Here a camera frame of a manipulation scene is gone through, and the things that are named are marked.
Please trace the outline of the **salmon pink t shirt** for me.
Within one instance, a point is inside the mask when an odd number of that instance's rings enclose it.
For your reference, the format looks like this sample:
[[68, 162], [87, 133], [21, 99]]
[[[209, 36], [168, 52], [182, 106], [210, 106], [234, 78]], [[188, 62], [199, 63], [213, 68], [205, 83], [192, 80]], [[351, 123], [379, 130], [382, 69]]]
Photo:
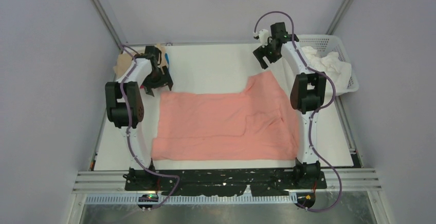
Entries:
[[240, 93], [161, 95], [154, 160], [293, 160], [298, 150], [298, 114], [270, 71]]

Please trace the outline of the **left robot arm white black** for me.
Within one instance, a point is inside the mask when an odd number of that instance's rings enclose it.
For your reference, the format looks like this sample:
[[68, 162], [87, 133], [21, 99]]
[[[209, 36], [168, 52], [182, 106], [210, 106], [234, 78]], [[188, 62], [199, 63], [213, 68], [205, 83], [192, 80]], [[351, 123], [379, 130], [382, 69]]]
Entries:
[[131, 57], [129, 67], [116, 80], [105, 84], [104, 93], [107, 118], [119, 129], [131, 160], [140, 167], [131, 167], [123, 175], [125, 189], [159, 191], [160, 180], [169, 176], [155, 171], [153, 160], [138, 137], [145, 113], [141, 90], [153, 96], [154, 89], [172, 88], [173, 81], [168, 67], [161, 63], [164, 53], [157, 46], [146, 46], [143, 53], [126, 44], [121, 47]]

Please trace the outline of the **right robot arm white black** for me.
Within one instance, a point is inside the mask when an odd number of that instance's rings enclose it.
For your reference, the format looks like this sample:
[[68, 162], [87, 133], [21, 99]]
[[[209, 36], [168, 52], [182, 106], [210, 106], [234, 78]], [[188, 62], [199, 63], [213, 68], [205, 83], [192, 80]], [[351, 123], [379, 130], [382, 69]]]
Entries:
[[285, 23], [271, 25], [270, 30], [255, 31], [260, 46], [253, 51], [263, 69], [283, 59], [295, 75], [290, 104], [298, 112], [300, 142], [292, 172], [293, 184], [307, 188], [321, 178], [320, 157], [315, 153], [318, 112], [324, 104], [326, 77], [309, 66], [299, 39], [287, 32]]

